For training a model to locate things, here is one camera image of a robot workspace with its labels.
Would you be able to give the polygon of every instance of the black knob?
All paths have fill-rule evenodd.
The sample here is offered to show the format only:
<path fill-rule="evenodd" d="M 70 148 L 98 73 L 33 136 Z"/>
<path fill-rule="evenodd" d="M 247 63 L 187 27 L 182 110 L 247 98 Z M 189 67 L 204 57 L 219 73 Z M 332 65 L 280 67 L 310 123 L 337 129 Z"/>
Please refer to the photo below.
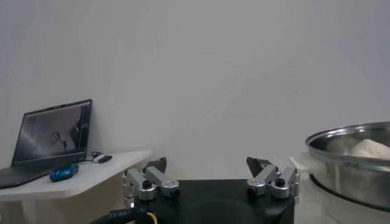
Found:
<path fill-rule="evenodd" d="M 144 189 L 149 189 L 152 187 L 152 182 L 150 182 L 149 180 L 144 180 L 142 182 L 142 188 Z"/>
<path fill-rule="evenodd" d="M 171 197 L 172 198 L 178 198 L 180 196 L 180 189 L 174 189 L 172 192 L 171 192 Z"/>
<path fill-rule="evenodd" d="M 275 180 L 275 185 L 277 187 L 283 187 L 286 184 L 286 181 L 284 179 L 278 178 Z"/>
<path fill-rule="evenodd" d="M 256 190 L 253 188 L 248 188 L 248 190 L 246 190 L 246 193 L 247 193 L 248 197 L 250 197 L 250 198 L 256 197 Z"/>

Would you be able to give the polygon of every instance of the blue object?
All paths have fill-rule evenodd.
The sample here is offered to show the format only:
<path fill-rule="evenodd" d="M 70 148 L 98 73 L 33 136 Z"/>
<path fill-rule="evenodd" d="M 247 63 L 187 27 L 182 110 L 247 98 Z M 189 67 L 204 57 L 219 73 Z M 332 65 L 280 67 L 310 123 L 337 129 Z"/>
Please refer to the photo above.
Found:
<path fill-rule="evenodd" d="M 61 167 L 50 171 L 49 178 L 53 182 L 69 179 L 79 171 L 79 165 L 72 163 L 69 166 Z"/>

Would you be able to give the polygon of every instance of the white shelf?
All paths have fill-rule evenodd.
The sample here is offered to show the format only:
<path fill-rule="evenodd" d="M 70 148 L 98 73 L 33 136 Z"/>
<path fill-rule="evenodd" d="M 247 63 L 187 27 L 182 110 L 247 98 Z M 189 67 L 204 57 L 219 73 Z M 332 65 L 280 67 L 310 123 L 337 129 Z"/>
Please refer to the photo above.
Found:
<path fill-rule="evenodd" d="M 150 150 L 111 154 L 113 158 L 103 164 L 82 163 L 72 178 L 53 183 L 49 175 L 18 187 L 0 189 L 0 201 L 42 200 L 66 198 L 85 192 L 95 185 L 123 172 L 151 155 Z"/>

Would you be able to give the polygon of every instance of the bowl rim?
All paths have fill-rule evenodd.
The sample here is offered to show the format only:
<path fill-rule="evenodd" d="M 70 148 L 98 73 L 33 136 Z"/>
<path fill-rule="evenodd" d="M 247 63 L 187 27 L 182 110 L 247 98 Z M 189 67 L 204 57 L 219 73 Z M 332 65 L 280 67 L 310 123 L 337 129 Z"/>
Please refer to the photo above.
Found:
<path fill-rule="evenodd" d="M 317 140 L 324 135 L 342 135 L 346 133 L 353 133 L 357 130 L 370 130 L 378 127 L 389 127 L 390 122 L 374 122 L 358 125 L 348 125 L 338 128 L 332 128 L 325 131 L 320 131 L 306 138 L 306 145 L 309 148 L 309 154 L 316 159 L 324 163 L 332 163 L 340 166 L 349 166 L 355 167 L 358 169 L 369 169 L 377 171 L 386 171 L 390 172 L 390 159 L 380 159 L 380 158 L 365 158 L 357 157 L 350 155 L 340 155 L 335 153 L 330 153 L 324 150 L 317 149 L 311 145 L 314 140 Z"/>

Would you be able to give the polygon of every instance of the computer mouse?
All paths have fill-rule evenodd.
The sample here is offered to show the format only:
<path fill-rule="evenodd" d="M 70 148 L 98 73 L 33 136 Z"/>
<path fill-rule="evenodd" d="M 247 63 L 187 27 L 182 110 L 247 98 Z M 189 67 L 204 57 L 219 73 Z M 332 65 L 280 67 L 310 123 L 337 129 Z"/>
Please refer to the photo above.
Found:
<path fill-rule="evenodd" d="M 105 163 L 110 159 L 112 159 L 112 156 L 101 154 L 101 155 L 98 155 L 97 157 L 93 158 L 93 161 L 95 163 Z"/>
<path fill-rule="evenodd" d="M 68 166 L 59 167 L 50 171 L 49 178 L 53 182 L 69 179 L 73 177 L 79 171 L 79 165 L 72 163 Z"/>

